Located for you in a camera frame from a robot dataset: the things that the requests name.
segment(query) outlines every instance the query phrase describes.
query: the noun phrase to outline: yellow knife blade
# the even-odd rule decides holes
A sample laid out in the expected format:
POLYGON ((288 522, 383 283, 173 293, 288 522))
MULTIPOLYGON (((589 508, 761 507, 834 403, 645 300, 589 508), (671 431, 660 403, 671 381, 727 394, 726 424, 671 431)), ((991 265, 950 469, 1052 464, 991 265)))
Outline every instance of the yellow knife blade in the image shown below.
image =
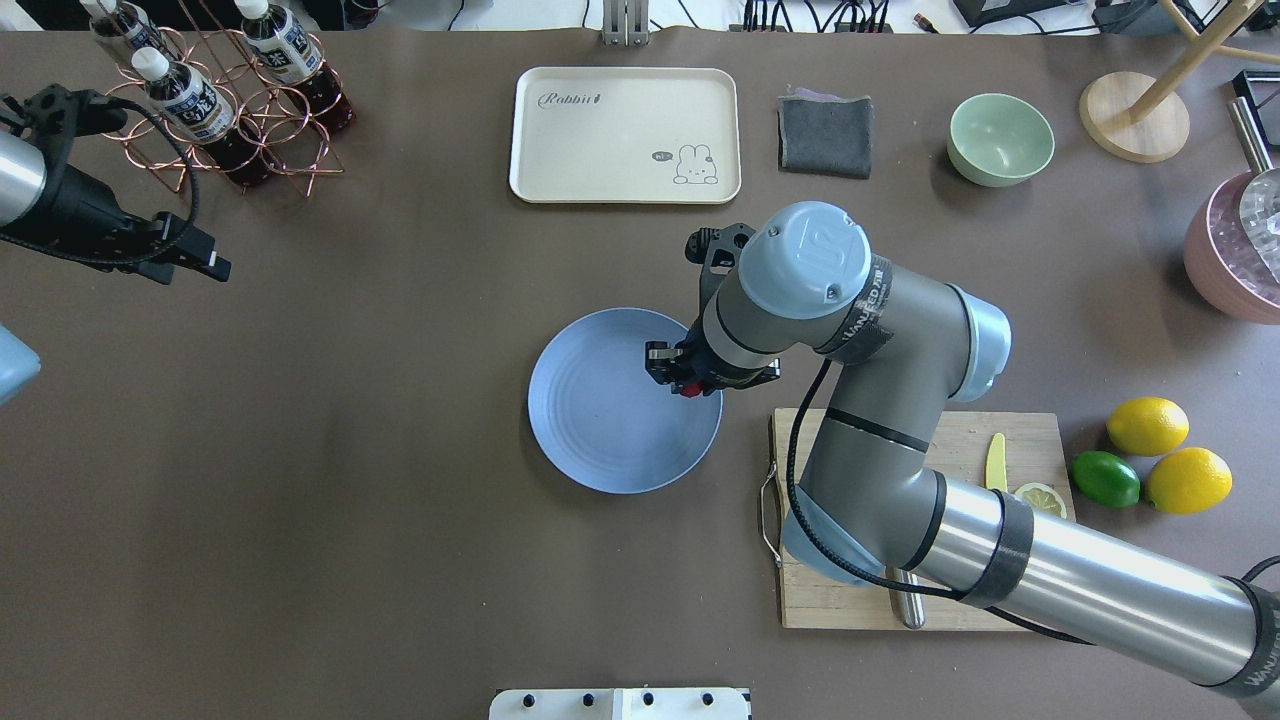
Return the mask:
POLYGON ((1005 477, 1005 433, 996 433, 991 438, 991 447, 987 448, 987 474, 984 483, 987 489, 1009 492, 1009 479, 1005 477))

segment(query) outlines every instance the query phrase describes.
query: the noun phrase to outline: green bowl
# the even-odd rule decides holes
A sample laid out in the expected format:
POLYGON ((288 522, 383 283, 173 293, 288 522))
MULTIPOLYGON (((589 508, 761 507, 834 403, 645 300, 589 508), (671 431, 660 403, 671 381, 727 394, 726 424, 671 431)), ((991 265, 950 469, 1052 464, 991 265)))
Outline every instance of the green bowl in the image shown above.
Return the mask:
POLYGON ((974 95, 951 114, 947 155, 970 181, 1009 187, 1048 165, 1053 131, 1024 100, 998 92, 974 95))

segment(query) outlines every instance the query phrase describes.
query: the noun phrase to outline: wooden cutting board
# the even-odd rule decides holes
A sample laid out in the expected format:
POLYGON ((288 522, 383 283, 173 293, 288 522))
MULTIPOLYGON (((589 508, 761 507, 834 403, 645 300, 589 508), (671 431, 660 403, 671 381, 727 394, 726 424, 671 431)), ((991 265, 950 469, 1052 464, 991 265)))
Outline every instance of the wooden cutting board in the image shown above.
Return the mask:
MULTIPOLYGON (((804 473, 809 448, 822 424, 823 407, 805 413, 796 447, 796 479, 804 473)), ((780 518, 787 512, 786 456, 787 439, 795 421, 795 407, 773 411, 769 428, 772 452, 778 466, 780 518)), ((1071 488, 1066 479, 1057 416, 1048 413, 943 413, 929 451, 928 468, 950 478, 982 484, 987 447, 995 433, 1005 433, 1006 466, 1010 492, 1025 483, 1044 483, 1059 492, 1066 503, 1066 516, 1075 520, 1071 488)), ((855 588, 829 580, 800 564, 785 547, 780 547, 782 568, 778 570, 778 598, 782 605, 783 628, 820 628, 837 630, 905 630, 893 615, 888 591, 855 588)), ((923 630, 998 630, 1025 632, 983 610, 955 601, 925 597, 927 621, 923 630)))

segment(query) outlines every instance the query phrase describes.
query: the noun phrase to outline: brown table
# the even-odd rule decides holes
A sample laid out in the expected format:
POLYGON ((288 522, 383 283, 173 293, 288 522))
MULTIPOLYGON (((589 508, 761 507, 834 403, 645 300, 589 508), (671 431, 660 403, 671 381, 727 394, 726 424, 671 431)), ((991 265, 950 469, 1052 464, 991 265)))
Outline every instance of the brown table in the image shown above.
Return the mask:
MULTIPOLYGON (((484 717, 494 689, 730 684, 755 716, 1244 717, 1097 648, 1027 635, 783 630, 756 530, 767 420, 817 368, 726 398, 719 437, 639 497, 541 455, 525 392, 573 319, 632 305, 685 322, 701 225, 797 200, 849 209, 876 251, 996 302, 1014 352, 977 410, 1057 413, 1068 455, 1121 400, 1162 395, 1235 471, 1198 516, 1080 521, 1219 573, 1276 552, 1280 332, 1190 287, 1181 238, 1244 169, 1212 60, 1181 90, 1187 149, 1139 167, 1094 146, 1080 90, 1158 73, 1169 40, 786 37, 676 29, 326 36, 361 118, 348 173, 307 202, 210 178, 216 284, 104 275, 0 243, 0 322, 44 372, 0 409, 5 717, 484 717), (516 78, 536 65, 719 67, 745 182, 724 206, 531 206, 507 188, 516 78), (788 83, 877 105, 870 181, 777 168, 788 83), (943 147, 952 108, 1009 91, 1053 124, 1039 177, 991 191, 943 147)), ((0 88, 116 78, 83 35, 0 36, 0 88)), ((150 213, 165 192, 105 140, 74 161, 150 213)), ((1276 578, 1263 579, 1274 587, 1276 578)))

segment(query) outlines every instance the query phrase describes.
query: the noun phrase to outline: dark soda bottle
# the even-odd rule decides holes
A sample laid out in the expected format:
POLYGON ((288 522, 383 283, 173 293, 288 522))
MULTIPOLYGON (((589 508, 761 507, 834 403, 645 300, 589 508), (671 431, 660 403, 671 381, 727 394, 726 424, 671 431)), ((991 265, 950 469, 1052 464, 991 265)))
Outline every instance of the dark soda bottle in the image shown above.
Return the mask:
POLYGON ((232 182, 251 187, 271 177, 266 151, 253 142, 261 136, 244 119, 237 129, 236 110, 200 70, 170 63, 154 47, 133 54, 133 69, 146 81, 151 105, 175 120, 232 182))
POLYGON ((122 68, 128 69, 133 54, 143 47, 155 47, 170 60, 182 59, 147 12, 133 3, 81 0, 81 5, 88 13, 93 40, 122 68))
POLYGON ((244 22, 244 41, 261 60, 276 83, 292 87, 306 97, 306 104, 285 92, 300 113, 308 106, 316 122, 335 133, 356 119, 356 110, 342 92, 342 82, 320 56, 320 49, 307 36, 288 8, 268 0, 236 0, 244 22))

